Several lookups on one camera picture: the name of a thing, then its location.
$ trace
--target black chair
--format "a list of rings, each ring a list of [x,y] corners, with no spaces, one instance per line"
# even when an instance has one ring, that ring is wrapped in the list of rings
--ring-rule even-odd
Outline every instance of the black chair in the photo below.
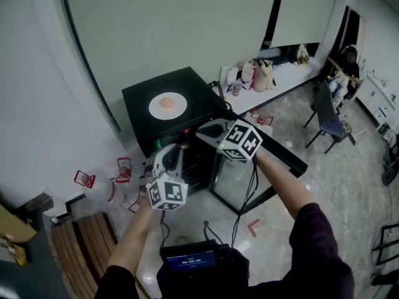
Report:
[[[327,154],[329,150],[331,150],[331,148],[334,146],[334,144],[342,141],[348,134],[345,134],[341,122],[338,118],[337,112],[334,109],[334,106],[332,104],[331,92],[326,81],[322,83],[322,85],[320,86],[320,90],[315,94],[312,109],[314,110],[314,112],[304,125],[304,128],[307,127],[307,125],[317,113],[317,117],[319,118],[320,130],[311,139],[311,141],[306,144],[305,148],[308,148],[321,133],[324,133],[323,135],[328,133],[334,136],[334,142],[330,145],[327,151],[324,152],[325,154]]]

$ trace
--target marble floor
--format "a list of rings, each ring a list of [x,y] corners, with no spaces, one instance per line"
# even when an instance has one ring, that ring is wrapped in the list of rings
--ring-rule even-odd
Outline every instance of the marble floor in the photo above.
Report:
[[[340,116],[350,123],[357,141],[355,146],[345,139],[324,154],[332,142],[331,137],[325,135],[305,149],[305,144],[319,129],[316,117],[306,129],[303,128],[312,113],[312,88],[313,82],[309,82],[259,111],[274,117],[272,137],[282,145],[290,146],[287,148],[309,165],[300,180],[313,194],[332,225],[340,256],[353,270],[355,297],[383,298],[381,293],[386,289],[368,285],[370,274],[374,271],[370,249],[382,225],[399,221],[399,179],[392,183],[390,191],[382,185],[380,178],[385,142],[356,102]],[[107,212],[118,237],[132,217],[127,207],[108,209],[88,199],[73,204],[72,210],[76,218],[98,210]],[[167,213],[165,222],[170,226],[171,234],[165,245],[204,240],[204,221],[209,221],[210,227],[222,240],[230,243],[235,220],[236,215],[210,192],[201,191],[190,197],[184,207]],[[256,236],[253,236],[247,226],[256,220]],[[281,279],[289,271],[291,248],[288,238],[293,223],[277,196],[242,216],[235,247],[250,261],[250,285]],[[385,238],[399,236],[399,229],[396,230]],[[156,273],[162,264],[158,255],[161,240],[160,212],[156,212],[137,272],[152,298],[161,297],[156,283]],[[382,268],[383,272],[399,268],[399,259]]]

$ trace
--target white plate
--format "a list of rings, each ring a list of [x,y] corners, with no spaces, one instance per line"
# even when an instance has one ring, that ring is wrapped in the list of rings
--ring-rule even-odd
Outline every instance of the white plate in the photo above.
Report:
[[[160,105],[160,100],[164,97],[169,97],[175,102],[173,108],[163,108]],[[150,114],[159,120],[172,120],[182,115],[187,108],[187,101],[184,96],[175,92],[166,92],[157,95],[153,98],[148,106]]]

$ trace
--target white countertop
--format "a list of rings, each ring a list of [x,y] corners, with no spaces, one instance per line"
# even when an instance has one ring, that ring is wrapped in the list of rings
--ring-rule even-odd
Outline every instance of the white countertop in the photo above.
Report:
[[[394,110],[397,109],[397,103],[391,100],[391,95],[387,93],[387,89],[381,84],[381,82],[375,78],[372,74],[367,74],[367,77],[371,82],[381,91],[384,97],[387,98],[389,104],[393,107]]]
[[[324,63],[324,61],[321,62],[311,57],[306,66],[298,66],[292,63],[275,65],[273,66],[273,75],[276,86],[272,90],[257,92],[253,88],[250,90],[242,89],[237,97],[234,97],[231,92],[224,94],[224,96],[231,104],[233,111],[236,114],[242,114],[318,76]],[[217,87],[214,87],[213,90],[219,95]]]

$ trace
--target white cabinet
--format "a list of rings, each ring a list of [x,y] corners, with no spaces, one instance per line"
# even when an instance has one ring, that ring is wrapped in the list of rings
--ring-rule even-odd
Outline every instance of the white cabinet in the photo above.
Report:
[[[379,125],[389,120],[396,110],[396,103],[390,100],[382,85],[372,75],[367,75],[363,81],[357,92],[357,98],[362,101]]]

